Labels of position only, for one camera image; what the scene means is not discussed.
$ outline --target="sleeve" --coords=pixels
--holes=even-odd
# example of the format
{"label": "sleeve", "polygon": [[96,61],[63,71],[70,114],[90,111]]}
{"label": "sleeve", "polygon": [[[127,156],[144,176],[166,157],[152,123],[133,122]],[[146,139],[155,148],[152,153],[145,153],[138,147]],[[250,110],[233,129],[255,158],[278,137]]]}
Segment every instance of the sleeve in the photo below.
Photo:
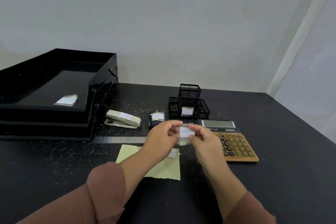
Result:
{"label": "sleeve", "polygon": [[86,184],[32,213],[18,224],[115,224],[123,210],[125,177],[108,162],[94,168]]}
{"label": "sleeve", "polygon": [[276,224],[276,219],[250,192],[247,192],[223,224]]}

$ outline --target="hand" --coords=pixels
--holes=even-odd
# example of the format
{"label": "hand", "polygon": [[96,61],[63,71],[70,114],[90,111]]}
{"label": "hand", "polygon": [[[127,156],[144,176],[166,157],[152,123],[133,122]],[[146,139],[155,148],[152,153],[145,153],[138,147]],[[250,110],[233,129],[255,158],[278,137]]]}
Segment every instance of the hand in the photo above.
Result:
{"label": "hand", "polygon": [[208,178],[213,179],[223,172],[229,172],[220,139],[206,127],[189,124],[188,128],[195,131],[194,136],[189,136],[189,141],[195,147],[197,159]]}
{"label": "hand", "polygon": [[175,128],[182,124],[180,120],[168,120],[156,125],[149,132],[141,151],[145,151],[156,163],[161,162],[177,143],[179,135],[176,134]]}

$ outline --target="calculator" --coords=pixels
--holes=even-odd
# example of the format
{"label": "calculator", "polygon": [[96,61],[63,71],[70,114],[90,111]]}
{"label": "calculator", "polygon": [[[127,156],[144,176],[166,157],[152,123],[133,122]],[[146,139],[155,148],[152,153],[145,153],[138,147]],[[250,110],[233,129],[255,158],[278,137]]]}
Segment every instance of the calculator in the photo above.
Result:
{"label": "calculator", "polygon": [[225,160],[228,162],[258,162],[254,150],[233,121],[198,120],[198,124],[211,130],[219,137]]}

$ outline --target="yellow paper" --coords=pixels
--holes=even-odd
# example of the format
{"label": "yellow paper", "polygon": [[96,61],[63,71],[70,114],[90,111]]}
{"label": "yellow paper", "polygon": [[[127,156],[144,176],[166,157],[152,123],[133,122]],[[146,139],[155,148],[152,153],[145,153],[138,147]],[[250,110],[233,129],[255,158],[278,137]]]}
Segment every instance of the yellow paper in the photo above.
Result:
{"label": "yellow paper", "polygon": [[[137,153],[141,147],[123,144],[119,151],[118,158],[116,163],[120,163],[124,159],[129,156]],[[175,158],[167,157],[158,163],[155,167],[153,167],[149,172],[145,175],[145,177],[153,177],[153,178],[162,178],[162,179],[174,179],[181,180],[180,174],[180,154],[179,150],[176,149]]]}

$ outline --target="gray wall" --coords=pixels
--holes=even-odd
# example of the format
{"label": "gray wall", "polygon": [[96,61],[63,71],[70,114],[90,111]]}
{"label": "gray wall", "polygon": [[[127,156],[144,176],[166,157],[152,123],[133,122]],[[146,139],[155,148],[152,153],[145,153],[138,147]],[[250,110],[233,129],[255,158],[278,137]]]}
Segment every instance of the gray wall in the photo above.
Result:
{"label": "gray wall", "polygon": [[116,52],[120,82],[265,92],[311,0],[0,0],[0,69]]}
{"label": "gray wall", "polygon": [[336,143],[336,0],[328,0],[275,99]]}

